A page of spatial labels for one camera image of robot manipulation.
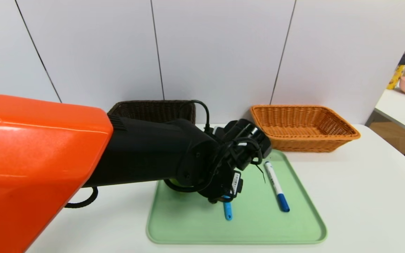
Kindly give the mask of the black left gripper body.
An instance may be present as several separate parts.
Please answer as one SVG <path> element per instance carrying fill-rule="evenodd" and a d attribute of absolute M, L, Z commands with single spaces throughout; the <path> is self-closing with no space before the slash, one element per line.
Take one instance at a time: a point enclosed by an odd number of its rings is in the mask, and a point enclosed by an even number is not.
<path fill-rule="evenodd" d="M 241 172 L 239 171 L 234 171 L 233 173 L 233 179 L 232 183 L 230 186 L 230 191 L 228 194 L 229 198 L 236 198 L 238 193 L 240 193 L 242 190 L 242 178 L 241 178 Z"/>

